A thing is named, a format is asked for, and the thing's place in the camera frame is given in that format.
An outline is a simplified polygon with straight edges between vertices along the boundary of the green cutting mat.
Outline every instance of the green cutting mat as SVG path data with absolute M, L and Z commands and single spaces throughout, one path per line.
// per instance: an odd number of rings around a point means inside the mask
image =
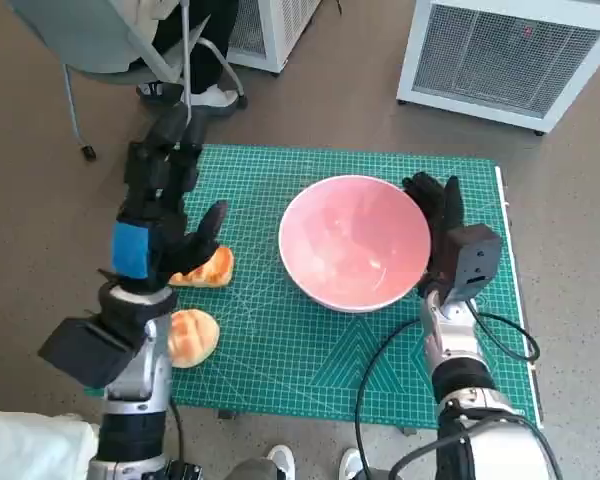
M 202 365 L 174 373 L 178 403 L 200 407 L 352 420 L 362 372 L 382 340 L 418 314 L 412 292 L 371 314 L 332 312 L 311 301 L 287 276 L 278 255 L 278 224 L 305 187 L 333 175 L 363 174 L 400 185 L 426 170 L 458 175 L 467 223 L 484 222 L 506 239 L 494 164 L 489 160 L 250 146 L 206 147 L 200 179 L 186 197 L 191 223 L 218 199 L 229 201 L 220 233 L 236 256 L 224 289 L 179 289 L 179 308 L 200 308 L 220 324 L 220 342 Z M 479 298 L 482 309 L 518 318 L 508 250 L 497 278 Z M 492 325 L 508 345 L 521 338 Z M 482 341 L 495 380 L 516 408 L 535 418 L 528 367 Z M 364 422 L 435 427 L 422 328 L 397 338 L 370 380 Z

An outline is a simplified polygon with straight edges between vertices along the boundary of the cable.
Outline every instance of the cable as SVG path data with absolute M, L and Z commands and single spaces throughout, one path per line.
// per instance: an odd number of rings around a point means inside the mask
M 521 362 L 529 362 L 529 363 L 534 363 L 536 360 L 538 360 L 538 358 L 540 358 L 540 347 L 538 346 L 538 342 L 536 342 L 536 339 L 533 338 L 531 336 L 531 334 L 529 332 L 527 332 L 524 328 L 522 328 L 520 325 L 513 323 L 511 320 L 509 320 L 503 316 L 496 315 L 495 313 L 486 313 L 486 312 L 478 313 L 478 312 L 476 312 L 476 309 L 473 308 L 473 305 L 471 304 L 471 302 L 465 302 L 465 303 L 467 305 L 467 308 L 469 308 L 469 311 L 471 312 L 473 317 L 476 319 L 476 323 L 480 326 L 482 331 L 484 331 L 484 333 L 487 335 L 487 337 L 489 337 L 489 339 L 493 343 L 495 343 L 496 346 L 500 350 L 502 350 L 505 354 L 507 354 L 509 357 L 511 357 L 515 360 L 520 360 Z M 498 337 L 496 337 L 493 334 L 491 329 L 489 327 L 487 327 L 487 325 L 482 321 L 482 319 L 480 317 L 492 318 L 494 320 L 498 320 L 499 322 L 502 322 L 502 323 L 510 326 L 511 328 L 516 329 L 529 342 L 529 346 L 531 347 L 531 350 L 533 353 L 531 355 L 529 355 L 528 357 L 526 357 L 524 355 L 521 355 L 521 354 L 511 350 L 504 343 L 502 343 L 500 341 L 500 339 L 498 339 Z
M 178 430 L 178 477 L 182 476 L 184 469 L 184 429 L 182 428 L 182 418 L 180 417 L 180 411 L 176 405 L 176 401 L 171 396 L 169 397 L 169 407 L 173 414 L 173 419 L 176 421 L 176 429 Z
M 409 463 L 422 457 L 423 455 L 426 455 L 427 453 L 433 452 L 440 448 L 444 448 L 453 443 L 459 442 L 463 438 L 468 439 L 471 436 L 471 434 L 473 434 L 473 436 L 475 436 L 475 435 L 483 432 L 484 430 L 487 430 L 491 426 L 492 423 L 500 422 L 502 420 L 505 420 L 508 422 L 513 422 L 513 423 L 518 423 L 519 425 L 522 425 L 522 426 L 526 427 L 527 429 L 529 429 L 531 431 L 531 433 L 533 433 L 533 435 L 536 437 L 538 442 L 540 442 L 540 445 L 542 446 L 542 449 L 544 450 L 545 455 L 549 459 L 549 463 L 551 464 L 551 468 L 553 469 L 553 474 L 555 475 L 556 480 L 563 480 L 562 471 L 560 470 L 560 465 L 558 465 L 558 460 L 556 459 L 556 456 L 553 453 L 551 446 L 549 445 L 549 441 L 544 436 L 544 434 L 538 429 L 538 427 L 536 427 L 532 422 L 527 420 L 525 417 L 522 417 L 520 415 L 513 415 L 511 413 L 505 413 L 505 412 L 502 412 L 502 413 L 499 412 L 499 413 L 494 413 L 492 415 L 489 415 L 488 417 L 478 420 L 476 423 L 471 425 L 466 430 L 462 430 L 453 435 L 449 435 L 449 436 L 441 438 L 439 440 L 435 440 L 427 445 L 424 445 L 424 446 L 417 448 L 414 451 L 408 453 L 407 455 L 402 457 L 393 466 L 393 468 L 391 468 L 391 471 L 389 472 L 389 480 L 398 480 L 398 474 Z
M 378 351 L 375 353 L 367 370 L 364 372 L 362 376 L 362 381 L 360 382 L 360 386 L 358 387 L 358 396 L 356 398 L 356 411 L 355 411 L 355 428 L 356 428 L 356 443 L 358 444 L 358 451 L 360 452 L 360 460 L 362 461 L 362 468 L 364 469 L 364 473 L 367 476 L 367 480 L 372 480 L 371 469 L 369 468 L 369 463 L 367 462 L 367 457 L 364 453 L 364 446 L 362 445 L 362 433 L 360 432 L 360 410 L 362 409 L 362 400 L 364 398 L 364 390 L 367 386 L 367 382 L 369 382 L 369 378 L 371 377 L 371 372 L 373 368 L 376 366 L 376 362 L 380 359 L 384 351 L 387 349 L 391 341 L 397 337 L 403 330 L 406 330 L 411 325 L 415 325 L 420 320 L 410 320 L 408 322 L 403 323 L 398 328 L 396 328 L 391 335 L 389 335 L 386 340 L 382 343 Z

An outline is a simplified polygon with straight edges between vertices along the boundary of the blue band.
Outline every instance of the blue band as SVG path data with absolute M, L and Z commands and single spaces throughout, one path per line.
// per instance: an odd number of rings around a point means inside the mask
M 112 253 L 113 269 L 118 275 L 146 279 L 149 276 L 149 229 L 116 222 Z

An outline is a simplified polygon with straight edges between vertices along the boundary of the bun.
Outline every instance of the bun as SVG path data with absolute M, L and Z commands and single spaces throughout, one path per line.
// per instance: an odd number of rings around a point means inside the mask
M 180 310 L 171 315 L 169 355 L 176 368 L 202 363 L 218 345 L 220 327 L 202 310 Z
M 175 273 L 169 285 L 175 287 L 224 287 L 233 276 L 235 259 L 229 247 L 219 247 L 207 263 L 186 275 Z

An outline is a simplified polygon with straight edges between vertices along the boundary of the floor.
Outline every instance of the floor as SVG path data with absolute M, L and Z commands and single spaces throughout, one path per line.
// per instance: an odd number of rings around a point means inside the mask
M 543 356 L 546 433 L 566 478 L 600 478 L 600 71 L 558 127 L 529 131 L 415 105 L 395 92 L 413 0 L 325 0 L 277 79 L 241 70 L 250 106 L 213 125 L 226 143 L 332 146 L 496 160 L 509 184 L 513 240 L 528 316 Z M 56 60 L 0 1 L 0 409 L 76 412 L 98 402 L 36 357 L 67 315 L 96 308 L 111 221 L 124 195 L 126 144 L 151 115 L 132 88 L 78 79 L 85 164 L 71 136 Z M 335 478 L 350 424 L 269 416 L 221 422 L 183 412 L 191 460 L 217 480 L 275 442 L 294 449 L 298 478 Z M 367 426 L 373 465 L 390 466 L 431 432 Z M 173 451 L 173 435 L 169 435 Z M 433 478 L 432 458 L 407 478 Z

